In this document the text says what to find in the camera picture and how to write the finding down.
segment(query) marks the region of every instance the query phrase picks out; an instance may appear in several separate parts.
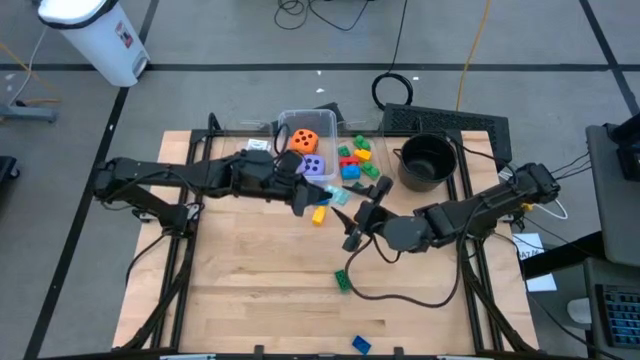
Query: black pot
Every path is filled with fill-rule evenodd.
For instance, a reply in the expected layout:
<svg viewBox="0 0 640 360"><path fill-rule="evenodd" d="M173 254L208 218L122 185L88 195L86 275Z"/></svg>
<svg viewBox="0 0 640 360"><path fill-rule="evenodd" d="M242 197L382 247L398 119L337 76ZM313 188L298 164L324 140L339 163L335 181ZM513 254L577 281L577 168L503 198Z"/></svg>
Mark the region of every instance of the black pot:
<svg viewBox="0 0 640 360"><path fill-rule="evenodd" d="M431 191L456 170L453 147L437 135L415 135L393 153L400 159L400 182L413 191Z"/></svg>

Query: wooden table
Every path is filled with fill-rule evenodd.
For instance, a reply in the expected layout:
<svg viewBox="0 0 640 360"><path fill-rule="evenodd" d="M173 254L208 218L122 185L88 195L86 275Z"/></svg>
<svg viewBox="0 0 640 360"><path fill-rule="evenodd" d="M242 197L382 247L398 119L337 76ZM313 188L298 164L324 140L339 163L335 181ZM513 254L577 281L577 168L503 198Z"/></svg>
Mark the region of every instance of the wooden table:
<svg viewBox="0 0 640 360"><path fill-rule="evenodd" d="M158 161L184 163L190 132L164 134ZM491 153L485 132L463 133L470 149ZM386 138L387 149L406 139ZM220 157L223 139L214 139L212 158ZM389 157L391 167L398 160ZM467 154L474 193L498 182L491 160ZM383 205L398 214L448 200L446 185L429 193L411 192L396 177ZM459 173L457 189L462 195ZM154 187L166 201L176 202L178 189ZM355 214L361 198L354 195L342 208ZM334 272L350 255L341 249L343 226L332 212L322 227L311 224L313 207L294 217L283 203L226 197L206 199L200 220L181 352L251 353L264 345L267 353L356 354L351 346L360 335L373 346L371 354L472 354L473 344L463 286L451 303L426 309L398 301L365 301L340 293ZM506 225L497 231L511 236ZM157 223L143 224L137 251L160 233ZM383 250L391 256L384 241ZM158 301L169 241L145 255L131 273L114 345L129 340ZM537 340L513 244L498 237L485 244L498 307L532 346ZM439 302L449 293L455 274L455 249L445 246L427 253L404 254L394 265L367 249L354 261L351 279L368 294L398 293ZM491 345L486 313L478 301L485 347ZM168 345L174 310L167 313L163 345Z"/></svg>

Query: white trash can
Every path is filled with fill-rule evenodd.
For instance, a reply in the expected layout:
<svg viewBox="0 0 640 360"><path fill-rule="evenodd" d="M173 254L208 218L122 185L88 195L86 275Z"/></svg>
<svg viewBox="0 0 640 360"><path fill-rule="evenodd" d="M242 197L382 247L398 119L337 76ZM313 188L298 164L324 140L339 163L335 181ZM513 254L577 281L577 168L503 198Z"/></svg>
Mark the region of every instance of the white trash can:
<svg viewBox="0 0 640 360"><path fill-rule="evenodd" d="M38 16L114 86L135 85L149 62L118 0L43 0Z"/></svg>

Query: pot handle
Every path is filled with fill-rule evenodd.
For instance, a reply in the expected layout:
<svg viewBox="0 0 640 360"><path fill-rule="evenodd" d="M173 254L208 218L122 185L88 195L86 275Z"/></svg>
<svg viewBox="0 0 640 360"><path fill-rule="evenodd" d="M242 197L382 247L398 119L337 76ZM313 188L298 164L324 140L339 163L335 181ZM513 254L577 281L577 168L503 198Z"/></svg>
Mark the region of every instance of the pot handle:
<svg viewBox="0 0 640 360"><path fill-rule="evenodd" d="M402 161L402 149L393 149L393 153Z"/></svg>

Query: white container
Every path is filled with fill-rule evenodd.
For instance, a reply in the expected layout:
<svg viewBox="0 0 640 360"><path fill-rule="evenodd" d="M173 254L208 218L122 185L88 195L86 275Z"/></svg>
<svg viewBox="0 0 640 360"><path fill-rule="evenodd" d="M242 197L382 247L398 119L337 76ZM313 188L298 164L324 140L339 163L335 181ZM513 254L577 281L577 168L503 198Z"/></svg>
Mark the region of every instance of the white container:
<svg viewBox="0 0 640 360"><path fill-rule="evenodd" d="M43 0L38 15L114 86L135 85L149 62L117 0Z"/></svg>
<svg viewBox="0 0 640 360"><path fill-rule="evenodd" d="M278 116L278 127L287 124L291 134L307 129L318 135L315 155L325 160L324 175L305 175L307 180L325 184L338 174L338 129L336 114L331 110L287 110Z"/></svg>

